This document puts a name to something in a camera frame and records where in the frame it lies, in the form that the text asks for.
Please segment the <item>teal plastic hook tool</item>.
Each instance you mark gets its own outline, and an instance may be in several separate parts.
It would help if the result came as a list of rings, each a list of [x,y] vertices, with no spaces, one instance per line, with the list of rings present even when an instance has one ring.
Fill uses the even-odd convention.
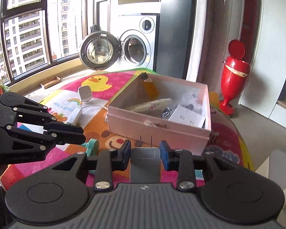
[[[90,139],[89,142],[83,143],[83,147],[86,148],[86,155],[96,156],[99,153],[99,141],[97,139]]]

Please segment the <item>grey square power adapter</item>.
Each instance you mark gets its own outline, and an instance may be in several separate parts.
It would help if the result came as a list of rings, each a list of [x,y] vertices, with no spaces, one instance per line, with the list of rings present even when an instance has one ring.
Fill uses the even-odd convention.
[[[136,184],[160,183],[161,152],[152,146],[134,147],[131,150],[130,182]]]

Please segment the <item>cream cosmetic tube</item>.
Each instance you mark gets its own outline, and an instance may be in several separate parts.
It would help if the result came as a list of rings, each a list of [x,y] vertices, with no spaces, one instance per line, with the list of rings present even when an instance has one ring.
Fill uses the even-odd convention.
[[[162,110],[163,108],[171,105],[173,100],[171,98],[166,99],[158,99],[150,102],[145,102],[133,106],[129,106],[124,108],[127,111],[141,113],[141,112],[149,112],[149,111],[158,111]]]

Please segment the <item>white round-cornered plug adapter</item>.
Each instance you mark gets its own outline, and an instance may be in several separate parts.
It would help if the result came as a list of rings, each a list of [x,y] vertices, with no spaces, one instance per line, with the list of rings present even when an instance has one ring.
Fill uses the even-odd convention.
[[[82,103],[89,102],[93,95],[90,86],[84,85],[78,88],[79,99]]]

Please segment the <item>white ethernet adapter with cable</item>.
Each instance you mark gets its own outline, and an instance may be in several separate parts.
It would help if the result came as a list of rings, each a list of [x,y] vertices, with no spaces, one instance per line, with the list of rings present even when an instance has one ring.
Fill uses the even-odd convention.
[[[77,125],[80,118],[82,117],[83,109],[86,109],[88,107],[100,107],[108,111],[108,108],[106,108],[105,106],[100,106],[100,105],[88,105],[85,107],[78,107],[72,111],[71,115],[68,117],[65,123],[68,125],[74,125],[74,126]]]

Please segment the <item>yellow oil bottle black cap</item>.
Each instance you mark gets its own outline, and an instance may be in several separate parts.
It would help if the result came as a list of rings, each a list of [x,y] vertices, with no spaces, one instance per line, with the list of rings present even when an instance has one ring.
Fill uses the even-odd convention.
[[[147,96],[150,100],[157,100],[159,94],[156,86],[153,83],[151,77],[148,76],[146,72],[140,74],[140,78],[142,80],[142,86],[146,91]]]

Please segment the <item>small wooden tray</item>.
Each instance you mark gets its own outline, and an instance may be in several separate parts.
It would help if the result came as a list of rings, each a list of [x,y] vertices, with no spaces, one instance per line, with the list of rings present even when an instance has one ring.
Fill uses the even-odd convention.
[[[52,86],[54,86],[60,82],[61,82],[61,78],[55,76],[55,77],[51,77],[50,79],[47,79],[47,80],[41,82],[40,85],[43,89],[48,89],[48,88],[50,88],[50,87],[52,87]]]

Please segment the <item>colourful cartoon play mat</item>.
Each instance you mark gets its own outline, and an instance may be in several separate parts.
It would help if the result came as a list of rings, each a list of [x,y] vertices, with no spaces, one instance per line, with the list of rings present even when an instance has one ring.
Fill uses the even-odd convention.
[[[51,93],[31,100],[47,106],[58,121],[66,122],[72,112],[82,108],[79,124],[87,139],[99,142],[99,149],[118,149],[130,140],[133,147],[157,147],[165,140],[171,148],[183,148],[195,155],[213,152],[247,169],[253,169],[248,149],[234,123],[218,109],[218,96],[204,84],[152,75],[159,97],[147,113],[129,107],[148,100],[139,78],[140,72],[97,71],[81,77]],[[205,122],[201,128],[162,119],[160,104],[201,106]]]

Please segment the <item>pink cardboard box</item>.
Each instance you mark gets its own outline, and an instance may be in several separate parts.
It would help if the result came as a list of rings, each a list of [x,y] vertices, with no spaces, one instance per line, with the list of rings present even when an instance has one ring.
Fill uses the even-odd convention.
[[[108,106],[112,133],[202,154],[211,132],[205,84],[141,73]]]

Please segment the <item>clear plastic bag with items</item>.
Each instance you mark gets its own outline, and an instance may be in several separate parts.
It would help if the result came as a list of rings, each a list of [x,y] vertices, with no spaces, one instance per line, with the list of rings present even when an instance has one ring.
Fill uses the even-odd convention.
[[[184,93],[180,99],[173,101],[171,105],[165,107],[163,109],[161,118],[168,120],[179,105],[200,115],[202,114],[202,103],[198,100],[198,96],[194,92],[188,92]]]

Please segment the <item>washing machine round door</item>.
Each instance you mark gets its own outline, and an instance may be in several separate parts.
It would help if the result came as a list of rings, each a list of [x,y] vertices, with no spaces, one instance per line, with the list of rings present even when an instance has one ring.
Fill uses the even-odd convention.
[[[81,63],[92,70],[105,70],[120,57],[121,42],[107,31],[87,35],[79,49]]]

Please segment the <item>silver washing machine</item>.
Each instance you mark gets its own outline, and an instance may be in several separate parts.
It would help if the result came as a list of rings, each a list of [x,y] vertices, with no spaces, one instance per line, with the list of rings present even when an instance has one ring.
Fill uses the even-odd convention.
[[[120,53],[107,71],[137,68],[155,69],[159,14],[119,15],[112,34],[120,42]]]

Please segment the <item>red pedestal trash bin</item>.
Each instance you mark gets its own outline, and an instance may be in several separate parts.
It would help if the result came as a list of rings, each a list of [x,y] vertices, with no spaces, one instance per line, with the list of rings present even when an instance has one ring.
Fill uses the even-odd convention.
[[[228,52],[228,57],[223,61],[221,78],[223,100],[219,101],[219,107],[226,115],[233,116],[235,109],[229,103],[239,97],[245,88],[251,73],[251,65],[242,60],[245,56],[245,46],[241,41],[231,40],[228,44]]]

